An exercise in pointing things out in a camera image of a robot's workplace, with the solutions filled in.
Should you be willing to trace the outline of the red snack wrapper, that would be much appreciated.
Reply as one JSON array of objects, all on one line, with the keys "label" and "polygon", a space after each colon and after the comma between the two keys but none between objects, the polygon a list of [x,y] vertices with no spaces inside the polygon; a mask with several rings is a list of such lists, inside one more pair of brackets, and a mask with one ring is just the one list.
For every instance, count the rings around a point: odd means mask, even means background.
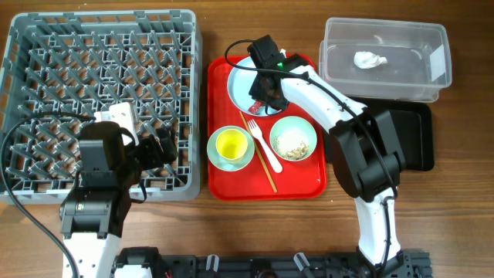
[{"label": "red snack wrapper", "polygon": [[262,102],[256,101],[249,109],[248,112],[257,115],[259,111],[264,107]]}]

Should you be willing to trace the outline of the white round plate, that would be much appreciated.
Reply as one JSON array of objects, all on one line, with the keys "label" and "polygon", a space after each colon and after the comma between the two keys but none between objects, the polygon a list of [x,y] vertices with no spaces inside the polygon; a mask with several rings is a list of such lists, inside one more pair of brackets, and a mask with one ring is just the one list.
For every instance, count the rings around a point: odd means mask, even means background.
[{"label": "white round plate", "polygon": [[275,110],[271,107],[266,110],[263,105],[255,114],[249,111],[255,104],[255,100],[249,95],[249,91],[256,77],[256,71],[234,67],[228,76],[227,82],[228,95],[231,101],[242,112],[250,116],[267,117],[269,115],[279,114],[280,110]]}]

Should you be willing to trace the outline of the white plastic fork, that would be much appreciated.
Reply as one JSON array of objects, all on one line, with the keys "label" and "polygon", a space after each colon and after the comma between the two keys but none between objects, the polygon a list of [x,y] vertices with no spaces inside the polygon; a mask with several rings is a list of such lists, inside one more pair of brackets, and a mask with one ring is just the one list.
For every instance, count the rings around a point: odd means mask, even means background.
[{"label": "white plastic fork", "polygon": [[281,173],[283,171],[283,167],[272,152],[271,148],[268,146],[266,141],[263,138],[262,135],[262,130],[260,129],[259,125],[254,121],[254,120],[249,120],[247,122],[249,130],[251,131],[253,137],[259,141],[259,143],[262,146],[262,149],[264,150],[266,157],[268,158],[268,161],[274,170],[275,173]]}]

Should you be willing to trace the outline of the wooden chopstick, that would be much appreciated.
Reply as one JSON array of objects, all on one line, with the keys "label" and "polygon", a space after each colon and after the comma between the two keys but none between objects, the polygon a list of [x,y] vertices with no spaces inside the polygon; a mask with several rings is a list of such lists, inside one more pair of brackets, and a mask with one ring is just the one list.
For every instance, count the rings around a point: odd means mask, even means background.
[{"label": "wooden chopstick", "polygon": [[[242,122],[244,123],[244,125],[245,125],[246,129],[248,130],[248,132],[250,133],[250,135],[253,137],[253,135],[252,135],[251,131],[249,130],[248,124],[247,124],[247,122],[248,122],[248,121],[245,119],[243,112],[241,112],[241,111],[240,111],[239,113],[240,113],[240,116],[241,116],[241,118],[242,118]],[[272,179],[272,176],[271,176],[271,173],[270,173],[270,171],[269,171],[268,167],[266,166],[265,159],[264,159],[264,157],[262,156],[262,153],[261,153],[261,151],[259,150],[258,145],[257,145],[257,144],[254,144],[254,147],[255,147],[255,152],[257,153],[257,155],[258,155],[258,157],[259,157],[259,160],[260,160],[260,162],[261,162],[262,168],[263,168],[264,172],[266,173],[266,177],[268,178],[269,183],[270,183],[270,185],[271,185],[271,187],[272,187],[272,190],[273,190],[275,193],[277,193],[277,192],[278,192],[278,189],[277,189],[277,187],[276,187],[276,185],[275,185],[275,182],[274,182],[274,181],[273,181],[273,179]]]}]

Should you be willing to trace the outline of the mint green bowl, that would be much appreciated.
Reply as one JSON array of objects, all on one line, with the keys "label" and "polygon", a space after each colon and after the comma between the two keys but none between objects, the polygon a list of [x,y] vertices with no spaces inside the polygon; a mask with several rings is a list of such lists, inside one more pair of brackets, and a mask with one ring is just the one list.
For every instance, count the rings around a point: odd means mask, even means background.
[{"label": "mint green bowl", "polygon": [[283,160],[303,161],[316,150],[318,139],[315,128],[308,120],[287,116],[273,124],[269,143]]}]

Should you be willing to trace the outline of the yellow plastic cup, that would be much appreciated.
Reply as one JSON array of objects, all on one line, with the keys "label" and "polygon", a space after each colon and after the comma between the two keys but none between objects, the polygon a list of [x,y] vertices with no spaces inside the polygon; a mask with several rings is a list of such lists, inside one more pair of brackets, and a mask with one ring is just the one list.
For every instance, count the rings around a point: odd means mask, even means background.
[{"label": "yellow plastic cup", "polygon": [[248,141],[241,130],[229,128],[218,135],[215,146],[221,157],[233,162],[243,158],[248,148]]}]

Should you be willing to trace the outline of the light blue bowl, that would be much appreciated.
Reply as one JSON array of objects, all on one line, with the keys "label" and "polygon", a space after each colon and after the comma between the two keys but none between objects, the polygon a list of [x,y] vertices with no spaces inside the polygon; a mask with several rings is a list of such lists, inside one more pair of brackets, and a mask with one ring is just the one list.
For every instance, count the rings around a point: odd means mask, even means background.
[{"label": "light blue bowl", "polygon": [[[223,157],[221,157],[220,154],[216,150],[215,142],[216,142],[218,135],[222,131],[229,129],[229,128],[239,129],[247,137],[248,148],[247,148],[247,151],[246,151],[245,155],[243,156],[243,158],[239,161],[233,161],[233,162],[227,161]],[[224,127],[217,129],[212,134],[212,136],[210,136],[210,138],[208,139],[207,154],[208,154],[209,161],[216,168],[218,168],[222,171],[230,171],[230,172],[239,171],[239,170],[243,169],[244,167],[246,167],[250,163],[250,161],[252,160],[253,155],[254,155],[254,142],[253,142],[251,135],[246,130],[244,130],[243,128],[237,127],[237,126],[224,126]]]}]

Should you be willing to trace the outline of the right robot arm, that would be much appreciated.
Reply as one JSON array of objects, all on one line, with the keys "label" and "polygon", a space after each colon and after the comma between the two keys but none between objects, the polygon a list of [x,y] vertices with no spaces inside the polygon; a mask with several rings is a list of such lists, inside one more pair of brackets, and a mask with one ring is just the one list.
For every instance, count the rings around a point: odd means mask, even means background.
[{"label": "right robot arm", "polygon": [[276,110],[295,104],[328,132],[337,181],[355,201],[360,254],[383,269],[401,251],[394,200],[405,167],[390,112],[344,96],[297,54],[249,55],[257,72],[253,99]]}]

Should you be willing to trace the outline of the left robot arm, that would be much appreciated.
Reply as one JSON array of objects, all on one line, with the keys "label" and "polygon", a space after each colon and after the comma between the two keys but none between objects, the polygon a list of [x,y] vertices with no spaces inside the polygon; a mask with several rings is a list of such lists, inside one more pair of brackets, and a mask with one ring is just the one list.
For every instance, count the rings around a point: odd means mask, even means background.
[{"label": "left robot arm", "polygon": [[141,174],[178,156],[174,129],[124,138],[131,132],[111,121],[85,126],[79,146],[83,163],[60,206],[64,277],[171,277],[171,268],[155,247],[120,249],[124,219],[136,201],[130,187],[144,186]]}]

